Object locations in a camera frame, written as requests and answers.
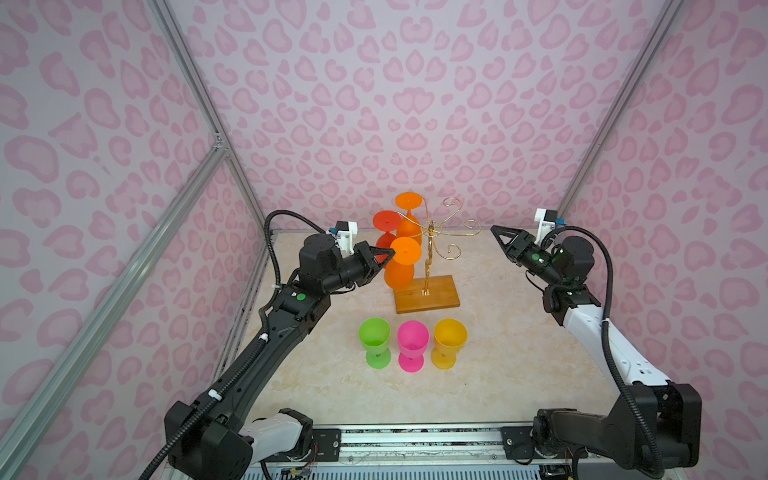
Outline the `orange front wine glass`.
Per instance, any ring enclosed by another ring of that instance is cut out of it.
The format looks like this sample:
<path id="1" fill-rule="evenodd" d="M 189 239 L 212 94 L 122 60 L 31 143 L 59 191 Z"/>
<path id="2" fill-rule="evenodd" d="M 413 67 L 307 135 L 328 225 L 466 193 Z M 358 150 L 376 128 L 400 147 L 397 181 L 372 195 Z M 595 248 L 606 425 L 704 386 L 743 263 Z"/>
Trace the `orange front wine glass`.
<path id="1" fill-rule="evenodd" d="M 390 245 L 395 255 L 387 263 L 385 282 L 394 291 L 407 289 L 415 275 L 415 265 L 422 256 L 418 241 L 410 237 L 398 237 Z"/>

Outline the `orange wine glass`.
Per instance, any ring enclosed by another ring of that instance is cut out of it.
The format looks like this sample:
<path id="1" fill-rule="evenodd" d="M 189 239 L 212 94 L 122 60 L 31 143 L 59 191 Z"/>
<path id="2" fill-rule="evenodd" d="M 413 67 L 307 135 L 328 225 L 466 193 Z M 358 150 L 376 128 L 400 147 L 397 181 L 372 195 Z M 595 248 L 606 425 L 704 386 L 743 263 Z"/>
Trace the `orange wine glass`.
<path id="1" fill-rule="evenodd" d="M 415 275 L 415 265 L 422 256 L 418 241 L 410 237 L 398 237 L 390 245 L 395 255 L 387 263 L 385 282 L 394 291 L 407 289 Z"/>
<path id="2" fill-rule="evenodd" d="M 405 211 L 397 229 L 397 237 L 411 238 L 421 246 L 423 241 L 422 228 L 415 216 L 415 210 L 422 205 L 423 198 L 417 193 L 405 192 L 396 197 L 395 203 L 398 208 Z"/>

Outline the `red wine glass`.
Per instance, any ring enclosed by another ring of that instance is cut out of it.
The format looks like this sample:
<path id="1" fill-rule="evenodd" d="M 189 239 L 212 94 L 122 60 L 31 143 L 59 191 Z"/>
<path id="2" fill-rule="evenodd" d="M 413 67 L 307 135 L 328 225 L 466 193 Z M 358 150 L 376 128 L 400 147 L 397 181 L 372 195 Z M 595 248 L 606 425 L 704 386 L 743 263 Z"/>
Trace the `red wine glass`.
<path id="1" fill-rule="evenodd" d="M 391 246 L 397 238 L 396 232 L 400 227 L 401 220 L 399 213 L 392 210 L 383 210 L 374 215 L 373 225 L 382 232 L 376 241 L 377 248 L 389 248 Z"/>

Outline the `orange back wine glass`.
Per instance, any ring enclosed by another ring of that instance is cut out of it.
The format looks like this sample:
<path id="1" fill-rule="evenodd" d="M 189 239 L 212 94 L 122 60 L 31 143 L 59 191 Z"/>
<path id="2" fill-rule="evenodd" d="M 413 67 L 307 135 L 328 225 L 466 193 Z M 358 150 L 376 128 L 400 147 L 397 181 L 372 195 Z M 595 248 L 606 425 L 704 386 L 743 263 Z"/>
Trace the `orange back wine glass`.
<path id="1" fill-rule="evenodd" d="M 397 229 L 397 237 L 411 238 L 421 246 L 423 241 L 422 228 L 415 216 L 415 210 L 422 205 L 423 198 L 417 193 L 405 192 L 396 197 L 395 203 L 398 208 L 405 211 Z"/>

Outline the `green wine glass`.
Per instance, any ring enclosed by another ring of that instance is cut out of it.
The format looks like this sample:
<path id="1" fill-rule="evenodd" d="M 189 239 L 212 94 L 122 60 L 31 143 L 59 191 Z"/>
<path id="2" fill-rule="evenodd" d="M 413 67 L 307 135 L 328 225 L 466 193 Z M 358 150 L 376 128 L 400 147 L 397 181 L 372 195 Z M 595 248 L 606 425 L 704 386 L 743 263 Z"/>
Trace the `green wine glass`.
<path id="1" fill-rule="evenodd" d="M 366 362 L 373 369 L 384 369 L 391 361 L 389 341 L 391 327 L 383 318 L 373 317 L 365 320 L 358 337 L 366 351 Z"/>

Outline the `pink wine glass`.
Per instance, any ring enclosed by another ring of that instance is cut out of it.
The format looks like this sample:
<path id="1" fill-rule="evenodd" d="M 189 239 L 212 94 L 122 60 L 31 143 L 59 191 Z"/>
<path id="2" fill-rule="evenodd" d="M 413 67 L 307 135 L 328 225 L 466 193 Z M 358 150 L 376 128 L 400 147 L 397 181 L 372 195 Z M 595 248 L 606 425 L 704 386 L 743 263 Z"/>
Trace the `pink wine glass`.
<path id="1" fill-rule="evenodd" d="M 397 332 L 400 350 L 398 363 L 407 373 L 419 372 L 424 366 L 424 353 L 427 350 L 430 333 L 427 326 L 419 321 L 403 323 Z"/>

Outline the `yellow wine glass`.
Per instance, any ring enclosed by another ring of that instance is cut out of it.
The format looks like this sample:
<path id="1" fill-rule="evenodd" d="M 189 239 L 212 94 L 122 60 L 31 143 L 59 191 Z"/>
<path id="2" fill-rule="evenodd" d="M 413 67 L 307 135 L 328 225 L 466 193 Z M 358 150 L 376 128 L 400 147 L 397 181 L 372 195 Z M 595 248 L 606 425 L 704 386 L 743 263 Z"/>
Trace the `yellow wine glass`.
<path id="1" fill-rule="evenodd" d="M 450 318 L 440 320 L 434 329 L 433 365 L 441 370 L 451 369 L 467 340 L 468 330 L 463 323 Z"/>

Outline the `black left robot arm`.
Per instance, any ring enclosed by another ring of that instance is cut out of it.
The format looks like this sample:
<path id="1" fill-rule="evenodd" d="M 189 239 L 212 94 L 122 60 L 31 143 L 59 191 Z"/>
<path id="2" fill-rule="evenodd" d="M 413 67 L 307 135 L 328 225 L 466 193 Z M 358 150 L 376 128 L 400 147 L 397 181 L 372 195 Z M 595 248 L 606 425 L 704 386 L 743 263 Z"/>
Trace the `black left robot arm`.
<path id="1" fill-rule="evenodd" d="M 309 417 L 287 408 L 252 424 L 246 416 L 280 364 L 330 308 L 332 295 L 370 283 L 394 255 L 390 248 L 360 242 L 344 256 L 332 235 L 307 237 L 298 267 L 260 310 L 257 336 L 191 404 L 177 402 L 167 412 L 166 443 L 151 464 L 166 460 L 193 479 L 240 479 L 272 455 L 304 457 L 312 440 Z"/>

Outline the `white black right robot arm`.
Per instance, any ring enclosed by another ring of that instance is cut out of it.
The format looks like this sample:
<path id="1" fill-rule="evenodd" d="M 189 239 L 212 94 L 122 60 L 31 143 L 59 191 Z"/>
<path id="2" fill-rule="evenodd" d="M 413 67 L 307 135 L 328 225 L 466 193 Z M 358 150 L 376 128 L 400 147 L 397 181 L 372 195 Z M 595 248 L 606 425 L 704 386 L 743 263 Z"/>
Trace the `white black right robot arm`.
<path id="1" fill-rule="evenodd" d="M 606 415 L 538 410 L 533 450 L 541 456 L 569 450 L 573 460 L 593 453 L 652 479 L 696 466 L 702 398 L 692 385 L 656 369 L 612 323 L 614 266 L 606 245 L 578 226 L 562 225 L 542 238 L 499 225 L 491 232 L 508 260 L 545 282 L 545 312 L 578 340 L 618 392 Z"/>

